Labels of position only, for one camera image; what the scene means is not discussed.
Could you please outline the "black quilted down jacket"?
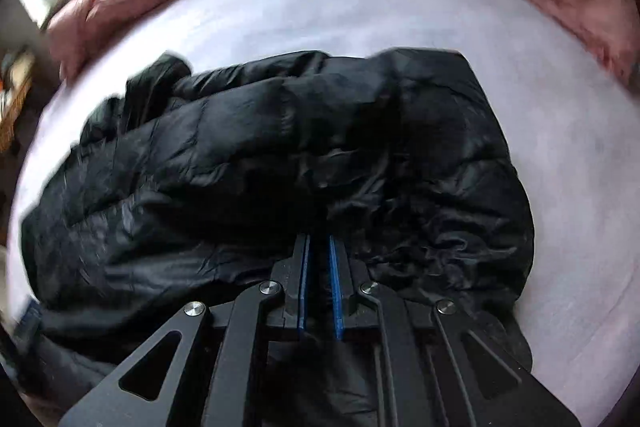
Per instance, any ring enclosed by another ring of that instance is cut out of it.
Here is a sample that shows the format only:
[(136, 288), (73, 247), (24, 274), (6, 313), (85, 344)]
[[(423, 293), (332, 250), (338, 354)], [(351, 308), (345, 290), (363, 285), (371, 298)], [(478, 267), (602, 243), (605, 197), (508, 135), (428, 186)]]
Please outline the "black quilted down jacket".
[(336, 339), (329, 240), (409, 303), (450, 298), (528, 371), (529, 203), (452, 52), (306, 51), (193, 74), (160, 57), (89, 117), (22, 225), (20, 386), (64, 415), (191, 301), (310, 240), (306, 322), (269, 345), (255, 426), (381, 426), (370, 347)]

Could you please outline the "carved wooden side table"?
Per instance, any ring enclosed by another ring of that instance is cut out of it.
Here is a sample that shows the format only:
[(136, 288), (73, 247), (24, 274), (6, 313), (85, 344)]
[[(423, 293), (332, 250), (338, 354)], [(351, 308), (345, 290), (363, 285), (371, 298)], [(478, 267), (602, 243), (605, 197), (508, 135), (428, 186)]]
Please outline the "carved wooden side table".
[(6, 85), (1, 89), (2, 154), (10, 149), (14, 140), (14, 126), (32, 87), (35, 64), (35, 55), (29, 49), (21, 49), (3, 57), (1, 79)]

